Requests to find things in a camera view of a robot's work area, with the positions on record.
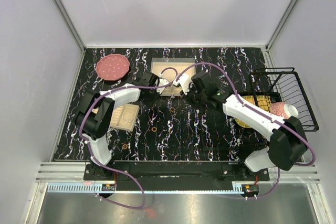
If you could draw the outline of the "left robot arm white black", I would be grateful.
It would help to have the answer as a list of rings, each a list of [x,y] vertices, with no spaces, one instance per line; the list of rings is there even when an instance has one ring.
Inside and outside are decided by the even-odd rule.
[[[77,107],[74,124],[79,129],[80,137],[84,138],[89,146],[90,158],[97,164],[95,174],[99,178],[107,180],[113,175],[106,139],[113,111],[137,101],[151,106],[168,83],[166,79],[146,71],[132,83],[115,89],[86,91]]]

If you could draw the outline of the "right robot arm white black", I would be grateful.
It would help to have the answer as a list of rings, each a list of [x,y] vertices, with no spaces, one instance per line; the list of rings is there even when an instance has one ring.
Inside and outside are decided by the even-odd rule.
[[[205,107],[234,117],[260,133],[269,143],[249,154],[238,167],[239,176],[250,180],[257,172],[278,167],[289,171],[307,151],[305,132],[294,116],[283,118],[271,114],[236,95],[232,90],[219,88],[211,77],[199,72],[192,77],[182,74],[177,82],[185,100],[195,108]]]

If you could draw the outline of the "beige jewelry box with drawers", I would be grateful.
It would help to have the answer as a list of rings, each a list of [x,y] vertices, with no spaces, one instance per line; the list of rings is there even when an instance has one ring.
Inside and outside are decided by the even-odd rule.
[[[193,65],[195,63],[195,59],[192,58],[153,58],[151,61],[151,68],[150,71],[157,76],[160,75],[162,70],[166,68],[174,68],[177,71],[177,74],[181,73],[187,67]],[[192,77],[196,74],[196,67],[188,69],[186,72],[187,75]],[[163,78],[167,81],[171,82],[176,77],[176,73],[172,69],[165,70],[163,73]],[[180,92],[182,91],[181,87],[167,87],[164,89],[163,93],[161,94],[162,97],[171,97],[180,96]]]

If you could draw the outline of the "beige jewelry tray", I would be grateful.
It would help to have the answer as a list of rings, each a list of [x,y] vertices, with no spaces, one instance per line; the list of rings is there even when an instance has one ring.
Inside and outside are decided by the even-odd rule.
[[[110,120],[110,127],[132,132],[139,109],[138,105],[129,103],[114,109]]]

